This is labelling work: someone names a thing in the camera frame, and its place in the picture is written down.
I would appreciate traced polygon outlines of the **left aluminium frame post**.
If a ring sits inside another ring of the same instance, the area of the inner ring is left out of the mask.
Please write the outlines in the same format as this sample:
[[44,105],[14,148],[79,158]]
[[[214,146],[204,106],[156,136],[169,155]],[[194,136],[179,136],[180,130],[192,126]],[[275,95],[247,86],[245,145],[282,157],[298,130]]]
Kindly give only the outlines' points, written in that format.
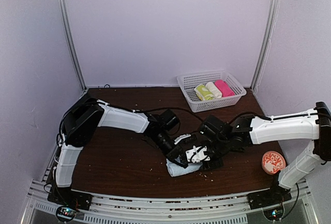
[[69,17],[68,17],[68,11],[67,11],[67,6],[66,6],[66,1],[65,0],[58,0],[59,3],[59,8],[62,16],[62,21],[63,21],[63,26],[64,26],[64,31],[65,31],[65,38],[67,42],[67,46],[69,49],[69,54],[71,61],[73,63],[73,68],[76,73],[79,85],[81,90],[84,92],[86,91],[87,87],[83,78],[83,73],[81,66],[78,61],[77,57],[77,52],[76,48],[74,46],[74,41],[73,41],[73,36],[70,28],[70,22],[69,22]]

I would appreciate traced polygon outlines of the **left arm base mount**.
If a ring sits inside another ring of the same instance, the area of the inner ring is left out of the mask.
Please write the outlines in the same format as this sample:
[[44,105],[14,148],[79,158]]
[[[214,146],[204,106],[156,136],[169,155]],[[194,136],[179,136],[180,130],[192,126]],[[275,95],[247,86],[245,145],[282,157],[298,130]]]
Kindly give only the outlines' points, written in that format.
[[89,193],[73,191],[71,187],[57,187],[53,185],[48,194],[47,200],[56,204],[68,206],[73,210],[88,211],[91,206],[93,196]]

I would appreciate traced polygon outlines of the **red patterned bowl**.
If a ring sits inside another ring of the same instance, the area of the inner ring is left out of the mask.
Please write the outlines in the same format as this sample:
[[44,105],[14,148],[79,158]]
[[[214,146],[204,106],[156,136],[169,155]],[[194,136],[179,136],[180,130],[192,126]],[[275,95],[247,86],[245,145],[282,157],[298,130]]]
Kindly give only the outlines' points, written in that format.
[[286,167],[284,157],[275,151],[268,151],[262,157],[262,169],[269,175],[274,175]]

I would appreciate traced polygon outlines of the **rolled pink towel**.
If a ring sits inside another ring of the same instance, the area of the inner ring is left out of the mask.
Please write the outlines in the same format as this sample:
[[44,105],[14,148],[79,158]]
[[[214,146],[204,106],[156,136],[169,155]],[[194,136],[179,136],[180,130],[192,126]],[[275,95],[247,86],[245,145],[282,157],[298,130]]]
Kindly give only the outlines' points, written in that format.
[[227,83],[223,80],[215,81],[215,86],[221,91],[222,97],[231,97],[234,96],[235,93],[232,89],[227,85]]

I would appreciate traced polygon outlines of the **rolled white towel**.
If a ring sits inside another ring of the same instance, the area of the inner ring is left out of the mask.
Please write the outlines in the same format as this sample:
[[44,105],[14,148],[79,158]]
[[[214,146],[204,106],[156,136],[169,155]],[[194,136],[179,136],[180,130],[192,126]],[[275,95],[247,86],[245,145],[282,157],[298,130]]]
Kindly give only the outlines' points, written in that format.
[[222,97],[222,92],[213,82],[206,83],[205,87],[214,95],[216,99],[220,99]]

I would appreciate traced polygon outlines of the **light blue towel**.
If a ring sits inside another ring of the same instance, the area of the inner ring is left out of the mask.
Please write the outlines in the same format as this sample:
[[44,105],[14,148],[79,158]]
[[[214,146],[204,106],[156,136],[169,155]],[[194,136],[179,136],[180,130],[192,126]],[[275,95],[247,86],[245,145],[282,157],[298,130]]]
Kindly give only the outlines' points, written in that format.
[[189,163],[188,167],[183,168],[181,166],[176,165],[173,162],[170,162],[169,160],[166,160],[166,166],[168,173],[171,177],[178,177],[186,174],[193,173],[195,171],[199,171],[200,167],[202,167],[202,163]]

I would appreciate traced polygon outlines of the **aluminium frame post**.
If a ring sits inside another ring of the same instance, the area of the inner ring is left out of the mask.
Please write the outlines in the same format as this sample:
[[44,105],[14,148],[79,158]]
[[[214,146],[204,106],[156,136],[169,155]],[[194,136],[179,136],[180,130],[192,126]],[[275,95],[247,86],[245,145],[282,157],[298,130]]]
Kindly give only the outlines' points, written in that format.
[[279,5],[279,0],[270,0],[269,2],[269,10],[265,25],[265,31],[262,39],[257,65],[250,86],[250,89],[253,92],[257,92],[258,86],[262,79],[263,70],[265,68],[265,64],[267,60],[270,38],[272,36],[273,28],[275,25],[275,18],[277,17],[278,5]]
[[67,42],[67,46],[69,49],[69,54],[71,61],[73,63],[73,68],[76,73],[79,85],[81,90],[84,92],[86,91],[87,87],[83,78],[83,73],[81,66],[78,61],[77,57],[77,52],[76,48],[74,46],[74,41],[73,41],[73,36],[70,28],[70,22],[69,22],[69,17],[68,17],[68,11],[67,11],[67,6],[66,6],[66,1],[65,0],[58,0],[59,3],[59,8],[62,16],[62,21],[63,21],[63,26],[64,26],[64,31],[65,31],[65,38]]

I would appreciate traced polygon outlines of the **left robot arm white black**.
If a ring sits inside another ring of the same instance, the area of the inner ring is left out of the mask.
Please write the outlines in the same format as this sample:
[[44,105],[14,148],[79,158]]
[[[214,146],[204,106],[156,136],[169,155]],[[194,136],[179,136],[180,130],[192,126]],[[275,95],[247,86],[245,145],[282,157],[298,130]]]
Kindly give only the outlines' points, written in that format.
[[80,153],[103,131],[136,133],[150,139],[163,156],[179,168],[188,167],[183,148],[169,134],[179,125],[179,119],[171,108],[143,111],[116,107],[107,102],[89,99],[76,102],[59,124],[57,143],[60,154],[55,167],[55,198],[62,205],[74,201],[74,193],[68,188]]

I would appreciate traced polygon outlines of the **green patterned towel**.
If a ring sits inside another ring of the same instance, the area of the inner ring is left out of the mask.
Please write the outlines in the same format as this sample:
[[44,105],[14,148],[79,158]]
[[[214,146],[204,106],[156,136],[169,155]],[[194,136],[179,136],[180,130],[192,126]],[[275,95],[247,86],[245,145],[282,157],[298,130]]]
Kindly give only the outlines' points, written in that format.
[[215,97],[212,92],[210,92],[204,84],[199,84],[194,88],[197,97],[201,101],[214,100]]

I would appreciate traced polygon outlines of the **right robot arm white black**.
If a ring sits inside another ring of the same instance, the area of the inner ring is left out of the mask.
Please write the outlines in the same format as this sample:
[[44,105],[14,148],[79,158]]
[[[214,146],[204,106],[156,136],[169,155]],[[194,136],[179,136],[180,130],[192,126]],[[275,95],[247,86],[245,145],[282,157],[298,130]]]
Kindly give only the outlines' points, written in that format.
[[322,162],[330,161],[330,110],[324,102],[304,112],[262,116],[244,112],[229,122],[210,115],[199,127],[207,141],[205,155],[210,160],[202,162],[202,170],[212,170],[223,165],[222,158],[229,152],[242,152],[246,147],[270,141],[307,139],[310,142],[296,159],[277,176],[276,185],[265,193],[265,200],[276,204],[300,179]]

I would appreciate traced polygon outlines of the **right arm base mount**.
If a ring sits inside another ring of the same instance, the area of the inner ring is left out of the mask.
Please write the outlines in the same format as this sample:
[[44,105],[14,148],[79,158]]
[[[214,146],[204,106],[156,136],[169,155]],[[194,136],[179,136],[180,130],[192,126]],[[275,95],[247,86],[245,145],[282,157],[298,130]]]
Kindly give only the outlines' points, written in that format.
[[252,192],[247,195],[250,209],[264,208],[275,204],[281,204],[292,199],[289,189],[282,188],[278,182],[273,182],[266,190]]

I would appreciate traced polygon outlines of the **right aluminium frame post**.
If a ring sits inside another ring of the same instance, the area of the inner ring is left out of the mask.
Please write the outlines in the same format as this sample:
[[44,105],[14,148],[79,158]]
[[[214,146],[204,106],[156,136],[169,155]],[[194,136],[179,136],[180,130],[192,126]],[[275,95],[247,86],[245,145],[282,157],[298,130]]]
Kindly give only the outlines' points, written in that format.
[[270,38],[272,36],[273,28],[275,25],[275,18],[277,17],[278,5],[279,5],[279,0],[270,0],[269,2],[269,10],[265,25],[265,31],[262,39],[257,65],[250,86],[250,89],[253,92],[257,92],[258,86],[262,79],[263,70],[265,68],[265,64],[267,60]]

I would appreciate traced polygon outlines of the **white plastic basket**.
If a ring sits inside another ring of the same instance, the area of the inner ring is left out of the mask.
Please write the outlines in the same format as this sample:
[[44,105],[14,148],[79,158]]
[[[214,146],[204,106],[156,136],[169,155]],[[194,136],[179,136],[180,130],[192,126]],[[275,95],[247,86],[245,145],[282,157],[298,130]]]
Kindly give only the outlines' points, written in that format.
[[237,79],[224,70],[178,76],[177,82],[195,113],[235,105],[246,95]]

